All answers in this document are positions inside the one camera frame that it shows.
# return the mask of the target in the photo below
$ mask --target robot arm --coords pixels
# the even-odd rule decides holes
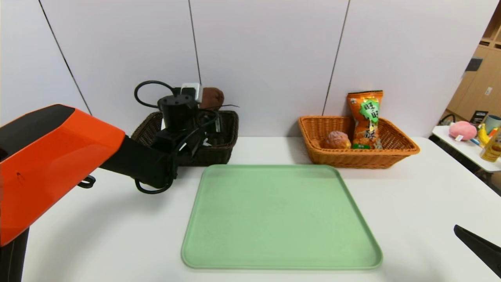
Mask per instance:
[[[169,174],[167,153],[63,105],[28,113],[0,127],[0,146],[0,246],[19,236],[73,187],[92,186],[94,180],[88,175],[98,167],[157,189],[174,177]]]
[[[166,86],[173,95],[157,105],[142,102],[139,88],[152,83]],[[136,87],[136,100],[159,109],[167,125],[150,147],[64,105],[0,127],[0,280],[21,281],[29,227],[73,187],[92,187],[95,179],[89,174],[96,168],[132,177],[143,193],[166,191],[177,177],[179,160],[192,160],[206,132],[213,130],[209,126],[219,121],[217,112],[199,108],[200,89],[198,83],[173,88],[160,81]]]

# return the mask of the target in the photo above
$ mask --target orange snack bag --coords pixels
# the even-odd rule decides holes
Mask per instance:
[[[348,104],[355,120],[352,149],[383,149],[378,130],[382,98],[382,90],[348,94]]]

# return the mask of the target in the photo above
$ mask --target yellow bottle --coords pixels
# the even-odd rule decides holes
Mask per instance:
[[[495,162],[501,156],[501,126],[497,128],[496,134],[492,136],[487,145],[480,153],[480,157],[489,162]]]

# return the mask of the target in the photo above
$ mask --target wicker basket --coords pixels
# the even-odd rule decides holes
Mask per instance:
[[[404,158],[419,153],[419,147],[391,122],[379,118],[383,150],[323,149],[320,144],[332,131],[342,131],[353,140],[355,122],[350,116],[303,116],[299,126],[315,164],[339,168],[385,169]]]
[[[180,166],[205,167],[228,163],[238,136],[238,115],[234,111],[219,111],[219,116],[221,133],[208,136],[207,142],[212,146],[200,148],[193,162],[180,160]],[[134,131],[131,138],[149,147],[155,141],[155,135],[160,131],[161,125],[162,113],[151,113]]]

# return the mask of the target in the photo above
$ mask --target white table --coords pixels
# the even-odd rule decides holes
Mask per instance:
[[[453,137],[449,135],[448,125],[435,126],[432,133],[433,135],[440,138],[442,141],[449,144],[456,151],[460,152],[465,157],[470,159],[472,162],[477,164],[484,171],[489,173],[501,171],[501,160],[498,159],[498,161],[495,163],[483,160],[480,157],[480,152],[482,151],[482,148],[480,148],[480,146],[471,141],[456,141]]]
[[[387,170],[340,169],[383,251],[371,271],[203,270],[180,250],[204,168],[181,168],[165,193],[139,193],[96,170],[30,229],[24,282],[499,281],[453,233],[455,224],[501,245],[501,198],[425,138]],[[240,137],[232,164],[305,164],[301,138]]]

